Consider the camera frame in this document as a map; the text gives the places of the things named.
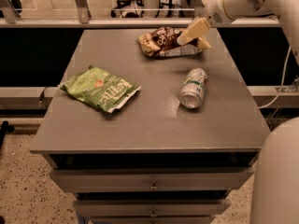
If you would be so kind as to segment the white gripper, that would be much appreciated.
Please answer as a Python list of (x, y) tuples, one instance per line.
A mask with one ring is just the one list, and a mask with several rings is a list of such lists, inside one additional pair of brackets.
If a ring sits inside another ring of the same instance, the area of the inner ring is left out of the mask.
[(184, 46), (197, 38), (197, 48), (210, 49), (210, 44), (203, 36), (209, 31), (210, 23), (212, 26), (224, 26), (232, 22), (225, 11), (224, 0), (202, 0), (202, 3), (205, 18), (196, 18), (189, 24), (177, 38), (179, 45)]

